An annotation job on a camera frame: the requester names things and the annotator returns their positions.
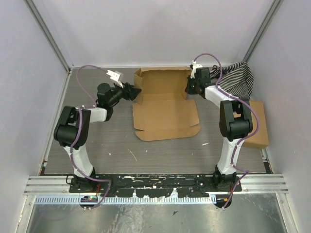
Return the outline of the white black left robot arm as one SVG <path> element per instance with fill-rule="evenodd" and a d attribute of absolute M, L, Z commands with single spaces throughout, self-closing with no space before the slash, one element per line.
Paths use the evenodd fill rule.
<path fill-rule="evenodd" d="M 109 121 L 113 107 L 121 99 L 133 101 L 141 93 L 141 89 L 129 83 L 122 86 L 110 86 L 102 83 L 97 87 L 95 107 L 65 106 L 53 132 L 54 140 L 67 152 L 73 166 L 71 186 L 91 193 L 101 182 L 96 179 L 94 166 L 91 164 L 87 150 L 89 125 L 94 122 Z"/>

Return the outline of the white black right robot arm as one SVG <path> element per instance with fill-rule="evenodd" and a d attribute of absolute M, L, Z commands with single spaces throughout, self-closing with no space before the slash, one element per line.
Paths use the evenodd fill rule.
<path fill-rule="evenodd" d="M 248 99 L 239 99 L 211 83 L 209 68 L 190 65 L 191 73 L 185 91 L 200 95 L 219 107 L 219 129 L 223 136 L 223 147 L 215 167 L 212 182 L 218 191 L 226 191 L 237 176 L 237 159 L 245 138 L 253 130 Z"/>

